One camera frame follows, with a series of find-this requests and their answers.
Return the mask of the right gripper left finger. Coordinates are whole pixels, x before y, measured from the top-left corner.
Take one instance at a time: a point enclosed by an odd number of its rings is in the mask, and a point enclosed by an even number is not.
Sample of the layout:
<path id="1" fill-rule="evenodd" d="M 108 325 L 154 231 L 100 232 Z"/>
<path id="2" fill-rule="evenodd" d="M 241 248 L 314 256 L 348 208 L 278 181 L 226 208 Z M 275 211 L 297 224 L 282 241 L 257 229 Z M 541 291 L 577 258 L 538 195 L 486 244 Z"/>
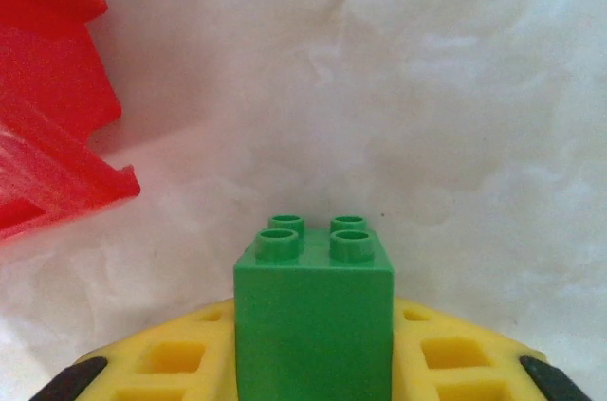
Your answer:
<path id="1" fill-rule="evenodd" d="M 234 305 L 220 301 L 79 358 L 42 400 L 235 400 Z"/>

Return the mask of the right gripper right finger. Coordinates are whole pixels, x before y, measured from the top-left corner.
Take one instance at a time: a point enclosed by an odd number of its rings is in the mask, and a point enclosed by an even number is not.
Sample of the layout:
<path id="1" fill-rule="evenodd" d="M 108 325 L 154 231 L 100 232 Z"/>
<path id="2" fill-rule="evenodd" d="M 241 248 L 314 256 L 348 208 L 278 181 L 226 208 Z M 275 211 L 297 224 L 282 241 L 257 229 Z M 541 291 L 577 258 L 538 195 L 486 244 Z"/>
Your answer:
<path id="1" fill-rule="evenodd" d="M 471 322 L 396 299 L 394 400 L 587 400 L 546 356 Z"/>

